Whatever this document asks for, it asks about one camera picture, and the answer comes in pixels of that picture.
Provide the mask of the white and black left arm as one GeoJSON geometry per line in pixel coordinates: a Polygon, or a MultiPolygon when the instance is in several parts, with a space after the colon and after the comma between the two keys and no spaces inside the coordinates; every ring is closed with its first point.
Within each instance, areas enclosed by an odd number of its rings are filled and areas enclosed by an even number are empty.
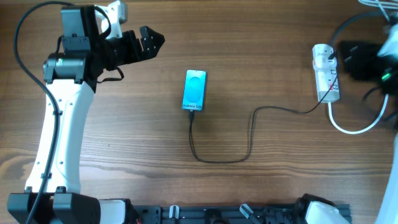
{"type": "Polygon", "coordinates": [[[24,191],[7,210],[19,223],[140,223],[128,199],[82,195],[80,154],[85,121],[104,71],[154,58],[165,39],[147,26],[122,31],[127,6],[62,3],[63,34],[44,62],[45,117],[35,164],[24,191]]]}

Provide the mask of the Galaxy smartphone with cyan screen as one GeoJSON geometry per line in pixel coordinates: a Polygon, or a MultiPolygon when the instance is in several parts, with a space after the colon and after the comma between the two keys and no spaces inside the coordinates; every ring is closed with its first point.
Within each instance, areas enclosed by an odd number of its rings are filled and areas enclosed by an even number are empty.
{"type": "Polygon", "coordinates": [[[201,111],[204,107],[207,72],[187,70],[182,98],[182,109],[201,111]]]}

